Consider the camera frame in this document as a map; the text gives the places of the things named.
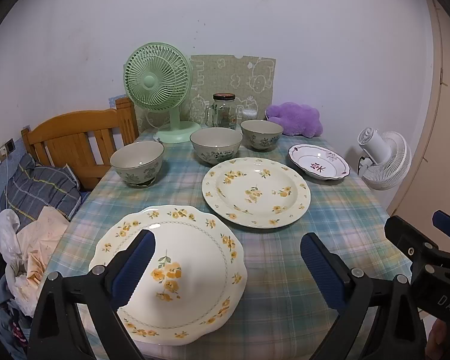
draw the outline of door frame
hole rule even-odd
[[[432,37],[433,37],[433,75],[432,75],[432,88],[430,91],[430,101],[428,102],[427,115],[425,122],[423,123],[422,134],[416,146],[415,153],[412,158],[410,170],[400,184],[394,198],[390,202],[387,208],[387,214],[393,215],[398,206],[402,202],[405,194],[407,193],[410,185],[419,170],[420,163],[427,149],[428,141],[432,134],[433,125],[435,123],[435,117],[437,116],[438,102],[440,98],[440,89],[442,88],[442,71],[443,71],[443,58],[442,58],[442,30],[440,28],[440,22],[438,19],[438,10],[443,8],[437,2],[437,0],[426,0],[428,10],[430,12],[430,21],[432,25]]]

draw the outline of door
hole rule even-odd
[[[450,215],[450,18],[438,4],[437,16],[442,37],[437,113],[418,171],[394,214],[450,252],[450,238],[431,222],[437,210]]]

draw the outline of white fan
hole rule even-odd
[[[367,154],[358,165],[358,175],[370,188],[388,190],[400,183],[410,169],[410,148],[398,132],[381,134],[367,127],[358,136],[358,144]]]

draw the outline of black jar lid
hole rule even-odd
[[[235,95],[233,93],[215,93],[214,100],[221,100],[221,101],[235,100]]]

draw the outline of plaid tablecloth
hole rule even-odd
[[[150,133],[138,138],[151,139]],[[257,152],[241,146],[239,157],[270,158],[296,169],[287,152],[297,143],[329,147],[321,138],[283,136],[272,151]],[[202,179],[209,169],[197,159],[192,144],[186,142],[165,145],[162,169],[149,188],[128,187],[114,171],[109,171],[73,218],[47,272],[56,270],[63,276],[86,273],[98,240],[123,216],[144,207],[187,204],[213,213],[202,196]],[[243,297],[227,323],[185,346],[137,343],[145,356],[192,360],[308,359],[337,313],[327,308],[300,257],[300,240],[307,232],[315,232],[349,267],[360,267],[373,278],[392,279],[396,274],[410,277],[408,260],[385,238],[386,212],[353,171],[339,182],[323,182],[298,172],[310,187],[311,203],[292,225],[256,230],[239,228],[220,218],[242,243],[248,271]],[[372,318],[371,312],[352,349],[352,358],[358,356]],[[107,358],[98,338],[90,328],[88,331],[97,356]]]

